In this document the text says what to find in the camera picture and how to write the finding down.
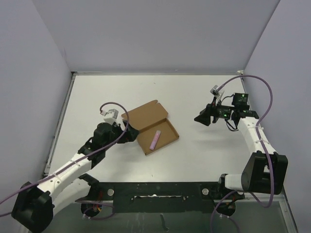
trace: screw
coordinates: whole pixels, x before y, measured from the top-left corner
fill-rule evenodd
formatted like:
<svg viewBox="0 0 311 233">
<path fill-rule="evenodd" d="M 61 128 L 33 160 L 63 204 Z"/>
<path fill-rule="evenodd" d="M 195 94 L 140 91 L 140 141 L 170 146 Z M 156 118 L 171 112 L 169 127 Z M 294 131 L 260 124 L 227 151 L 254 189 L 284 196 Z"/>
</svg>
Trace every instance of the screw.
<svg viewBox="0 0 311 233">
<path fill-rule="evenodd" d="M 115 191 L 113 190 L 113 189 L 108 189 L 108 191 L 107 191 L 107 194 L 108 194 L 108 196 L 112 196 L 113 194 L 115 193 Z"/>
<path fill-rule="evenodd" d="M 203 195 L 208 195 L 208 189 L 207 188 L 202 189 L 202 193 Z"/>
</svg>

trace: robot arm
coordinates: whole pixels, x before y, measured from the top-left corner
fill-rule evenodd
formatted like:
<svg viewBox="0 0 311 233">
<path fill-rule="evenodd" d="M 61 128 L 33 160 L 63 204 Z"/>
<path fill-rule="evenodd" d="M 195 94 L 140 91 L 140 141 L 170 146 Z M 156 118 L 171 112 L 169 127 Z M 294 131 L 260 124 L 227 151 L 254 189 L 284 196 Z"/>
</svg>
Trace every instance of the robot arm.
<svg viewBox="0 0 311 233">
<path fill-rule="evenodd" d="M 83 174 L 105 158 L 108 148 L 99 149 L 116 141 L 125 129 L 126 122 L 118 117 L 118 111 L 115 109 L 104 112 L 104 121 L 97 126 L 93 137 L 66 164 L 53 173 L 51 179 L 45 179 L 39 185 L 18 194 L 12 210 L 13 218 L 31 232 L 40 233 L 47 228 L 53 215 L 59 210 L 88 194 L 90 186 L 82 179 Z M 138 134 L 139 131 L 128 124 L 126 132 L 117 143 L 132 142 Z"/>
<path fill-rule="evenodd" d="M 280 194 L 288 164 L 286 156 L 276 152 L 265 136 L 263 128 L 260 125 L 257 126 L 259 117 L 255 111 L 249 110 L 248 94 L 235 93 L 232 101 L 233 106 L 224 106 L 219 100 L 220 94 L 217 93 L 216 87 L 211 90 L 215 96 L 212 103 L 208 104 L 194 120 L 206 126 L 210 125 L 211 117 L 213 117 L 212 123 L 216 123 L 219 118 L 233 120 L 236 128 L 242 133 L 251 155 L 242 174 L 223 174 L 221 176 L 220 180 L 224 183 L 224 187 L 244 192 L 271 193 L 270 168 L 262 142 L 272 160 L 274 194 Z"/>
</svg>

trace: open cardboard box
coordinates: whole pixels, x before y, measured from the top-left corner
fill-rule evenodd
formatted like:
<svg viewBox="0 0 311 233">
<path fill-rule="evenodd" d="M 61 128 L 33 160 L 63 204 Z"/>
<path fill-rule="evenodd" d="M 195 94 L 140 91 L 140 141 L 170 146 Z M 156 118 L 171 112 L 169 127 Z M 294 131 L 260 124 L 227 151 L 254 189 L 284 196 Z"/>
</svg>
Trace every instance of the open cardboard box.
<svg viewBox="0 0 311 233">
<path fill-rule="evenodd" d="M 157 151 L 179 138 L 176 129 L 167 119 L 168 112 L 157 100 L 135 108 L 128 114 L 129 123 L 139 131 L 137 141 L 145 155 Z M 122 114 L 122 117 L 127 120 L 126 114 Z M 161 135 L 155 149 L 150 150 L 149 147 L 157 130 L 161 131 Z"/>
</svg>

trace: white cable clip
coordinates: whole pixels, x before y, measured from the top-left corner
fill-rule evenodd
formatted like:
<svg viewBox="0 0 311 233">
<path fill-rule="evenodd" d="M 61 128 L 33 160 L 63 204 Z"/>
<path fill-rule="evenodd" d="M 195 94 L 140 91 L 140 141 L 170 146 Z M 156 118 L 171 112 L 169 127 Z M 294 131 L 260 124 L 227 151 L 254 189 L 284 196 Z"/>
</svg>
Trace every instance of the white cable clip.
<svg viewBox="0 0 311 233">
<path fill-rule="evenodd" d="M 84 218 L 86 218 L 86 217 L 87 217 L 88 220 L 91 220 L 91 217 L 90 217 L 90 216 L 86 216 L 86 214 L 83 214 L 83 215 L 82 215 L 82 219 L 84 219 Z"/>
<path fill-rule="evenodd" d="M 241 74 L 241 75 L 243 75 L 243 73 L 244 73 L 244 70 L 243 70 L 243 69 L 241 69 L 241 70 L 238 70 L 238 71 L 237 71 L 237 73 L 238 73 L 238 74 Z"/>
<path fill-rule="evenodd" d="M 264 142 L 264 143 L 267 143 L 268 145 L 270 145 L 270 142 L 266 141 L 266 140 L 263 140 L 262 138 L 255 141 L 255 143 L 258 143 L 258 142 Z"/>
<path fill-rule="evenodd" d="M 259 126 L 259 125 L 258 125 L 258 126 L 255 125 L 255 126 L 253 126 L 253 127 L 249 127 L 249 129 L 255 129 L 255 128 L 258 128 L 258 129 L 260 129 L 260 130 L 263 130 L 263 127 L 261 127 L 261 126 Z"/>
<path fill-rule="evenodd" d="M 80 164 L 77 163 L 77 161 L 70 159 L 70 162 L 75 163 L 77 166 L 81 166 Z"/>
<path fill-rule="evenodd" d="M 59 175 L 56 172 L 53 173 L 53 176 L 56 177 L 60 182 L 62 182 L 62 179 L 59 177 Z"/>
</svg>

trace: white wall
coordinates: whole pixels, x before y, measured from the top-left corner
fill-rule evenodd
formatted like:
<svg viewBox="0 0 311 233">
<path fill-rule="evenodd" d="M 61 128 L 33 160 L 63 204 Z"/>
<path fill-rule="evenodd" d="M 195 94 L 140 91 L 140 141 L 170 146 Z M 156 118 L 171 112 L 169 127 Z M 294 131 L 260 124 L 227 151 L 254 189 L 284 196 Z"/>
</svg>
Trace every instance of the white wall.
<svg viewBox="0 0 311 233">
<path fill-rule="evenodd" d="M 0 199 L 43 171 L 71 73 L 31 0 L 0 4 Z M 0 206 L 13 208 L 15 198 Z M 1 233 L 17 232 L 10 216 Z"/>
<path fill-rule="evenodd" d="M 33 2 L 71 71 L 232 74 L 279 0 Z"/>
<path fill-rule="evenodd" d="M 274 147 L 289 159 L 285 189 L 300 233 L 311 229 L 311 1 L 281 0 L 246 67 L 271 85 L 274 103 L 264 120 Z M 269 95 L 246 79 L 253 108 L 263 114 Z"/>
</svg>

